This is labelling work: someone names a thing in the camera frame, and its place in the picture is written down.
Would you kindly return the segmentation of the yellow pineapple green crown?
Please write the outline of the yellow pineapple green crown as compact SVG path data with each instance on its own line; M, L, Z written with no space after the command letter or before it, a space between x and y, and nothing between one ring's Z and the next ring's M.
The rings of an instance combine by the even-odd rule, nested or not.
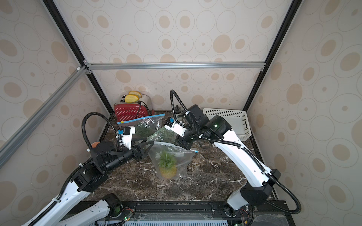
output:
M168 151L162 151L160 153L158 167L164 179L173 179L177 174L175 155Z

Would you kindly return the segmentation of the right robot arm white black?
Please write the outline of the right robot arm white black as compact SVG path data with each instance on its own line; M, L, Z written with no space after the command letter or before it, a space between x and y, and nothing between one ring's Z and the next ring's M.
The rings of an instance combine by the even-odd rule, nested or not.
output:
M247 179L244 186L228 196L226 210L236 211L249 204L259 206L265 203L280 173L261 163L223 117L215 115L209 119L197 105L184 111L183 116L189 126L174 118L167 119L165 125L168 130L177 134L178 142L183 148L189 150L195 141L207 140L222 150Z

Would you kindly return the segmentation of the clear zip-top bag blue slider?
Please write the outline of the clear zip-top bag blue slider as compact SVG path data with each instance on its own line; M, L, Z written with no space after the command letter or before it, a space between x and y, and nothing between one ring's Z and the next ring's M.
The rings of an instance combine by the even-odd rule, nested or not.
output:
M187 166L191 163L197 150L186 150L171 143L155 141L148 152L162 180L179 180L188 176Z

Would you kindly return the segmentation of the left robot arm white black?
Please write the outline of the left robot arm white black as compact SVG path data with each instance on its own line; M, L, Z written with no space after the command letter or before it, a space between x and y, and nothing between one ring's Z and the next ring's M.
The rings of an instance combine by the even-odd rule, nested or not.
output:
M137 139L117 150L111 141L98 143L90 149L89 160L69 175L59 194L25 225L82 226L107 217L111 212L119 215L122 202L116 195L107 195L75 216L64 218L78 203L108 180L112 171L132 159L142 160L153 145L153 141Z

